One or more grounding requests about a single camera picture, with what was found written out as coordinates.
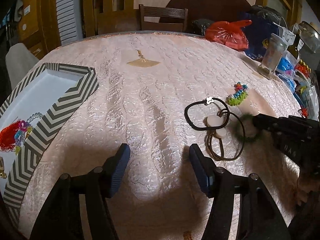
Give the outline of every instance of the metal bolt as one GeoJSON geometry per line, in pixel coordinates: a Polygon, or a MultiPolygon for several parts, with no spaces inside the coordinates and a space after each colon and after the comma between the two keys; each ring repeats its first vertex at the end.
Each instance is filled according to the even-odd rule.
{"type": "Polygon", "coordinates": [[[223,167],[217,167],[216,172],[218,173],[224,173],[224,168],[223,167]]]}
{"type": "Polygon", "coordinates": [[[65,179],[67,179],[68,177],[69,177],[69,174],[68,174],[68,173],[63,173],[63,174],[61,174],[60,179],[65,180],[65,179]]]}
{"type": "Polygon", "coordinates": [[[93,169],[93,172],[94,173],[100,173],[100,172],[102,172],[103,171],[103,168],[102,167],[95,167],[94,169],[93,169]]]}
{"type": "Polygon", "coordinates": [[[255,173],[252,173],[250,174],[250,178],[253,179],[253,180],[258,180],[259,179],[259,176],[255,173]]]}

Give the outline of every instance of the table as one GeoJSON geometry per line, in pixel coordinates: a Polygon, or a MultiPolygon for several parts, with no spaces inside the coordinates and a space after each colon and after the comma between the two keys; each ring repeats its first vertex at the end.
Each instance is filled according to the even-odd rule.
{"type": "MultiPolygon", "coordinates": [[[[160,32],[99,36],[59,47],[35,67],[43,62],[94,67],[100,86],[61,128],[33,174],[19,221],[19,230],[27,237],[60,174],[85,174],[125,142],[131,158],[119,192],[108,200],[119,238],[180,240],[191,234],[200,239],[212,199],[200,191],[188,147],[197,143],[209,155],[206,133],[187,124],[184,108],[208,95],[225,100],[239,81],[248,84],[251,97],[240,107],[230,108],[235,114],[249,111],[279,117],[298,115],[300,108],[279,79],[269,81],[255,73],[257,63],[244,53],[199,37],[160,32]],[[160,63],[128,65],[139,59],[137,50],[160,63]]],[[[195,124],[203,125],[205,117],[217,111],[215,105],[199,106],[190,109],[189,115],[195,124]]],[[[230,130],[224,139],[227,156],[238,147],[230,130]]],[[[290,222],[298,168],[272,147],[268,134],[246,145],[236,161],[216,164],[237,175],[257,173],[286,223],[290,222]]],[[[236,195],[229,239],[236,237],[238,214],[236,195]]],[[[88,233],[84,222],[84,234],[88,233]]]]}

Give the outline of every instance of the transparent container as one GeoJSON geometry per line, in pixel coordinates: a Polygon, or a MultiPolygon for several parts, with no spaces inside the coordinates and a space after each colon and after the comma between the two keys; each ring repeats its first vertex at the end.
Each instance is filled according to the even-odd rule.
{"type": "Polygon", "coordinates": [[[275,34],[271,34],[269,39],[269,45],[264,55],[258,72],[267,79],[272,79],[273,73],[275,72],[282,54],[285,52],[287,47],[286,42],[275,34]]]}

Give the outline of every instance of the red tassel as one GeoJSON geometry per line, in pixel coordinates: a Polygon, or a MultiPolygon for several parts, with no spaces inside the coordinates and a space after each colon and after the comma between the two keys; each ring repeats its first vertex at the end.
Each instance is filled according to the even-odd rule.
{"type": "Polygon", "coordinates": [[[10,124],[0,132],[0,151],[2,152],[13,151],[13,149],[16,146],[14,135],[19,130],[19,124],[20,124],[20,120],[10,124]]]}

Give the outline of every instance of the white label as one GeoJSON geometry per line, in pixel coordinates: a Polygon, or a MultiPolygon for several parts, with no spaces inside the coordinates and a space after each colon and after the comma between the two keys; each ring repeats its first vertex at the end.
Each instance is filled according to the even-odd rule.
{"type": "Polygon", "coordinates": [[[24,15],[27,15],[30,12],[30,5],[28,5],[27,7],[25,7],[25,9],[23,10],[24,15]]]}

